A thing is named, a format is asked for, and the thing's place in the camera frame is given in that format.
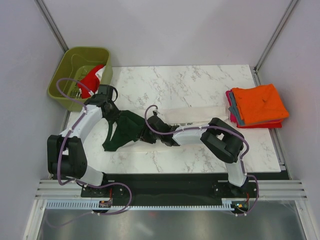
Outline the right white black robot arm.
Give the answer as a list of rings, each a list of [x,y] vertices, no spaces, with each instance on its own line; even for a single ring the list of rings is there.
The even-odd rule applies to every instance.
[[[161,141],[168,147],[203,144],[217,159],[225,163],[229,191],[235,197],[247,191],[249,179],[242,159],[249,151],[245,137],[229,124],[214,117],[205,125],[169,125],[158,116],[151,116],[139,136],[149,144]]]

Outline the cream green Charlie Brown shirt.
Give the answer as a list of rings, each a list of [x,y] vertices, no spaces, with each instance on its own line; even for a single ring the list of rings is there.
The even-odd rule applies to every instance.
[[[152,152],[164,147],[178,146],[169,135],[158,135],[146,125],[143,110],[119,110],[115,106],[109,107],[103,113],[108,122],[107,137],[102,144],[106,152]],[[160,113],[147,113],[147,122],[158,132],[171,132],[178,126],[193,127],[207,124],[212,118],[225,121],[228,114],[223,106],[183,107],[165,109]]]

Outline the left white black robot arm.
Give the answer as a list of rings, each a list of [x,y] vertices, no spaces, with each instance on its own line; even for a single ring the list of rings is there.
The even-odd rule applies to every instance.
[[[83,143],[93,127],[102,119],[108,122],[107,140],[111,139],[113,124],[121,111],[116,107],[118,91],[101,84],[96,94],[83,103],[83,108],[68,129],[47,139],[47,166],[61,186],[75,182],[92,188],[99,197],[106,196],[110,185],[105,174],[88,165]]]

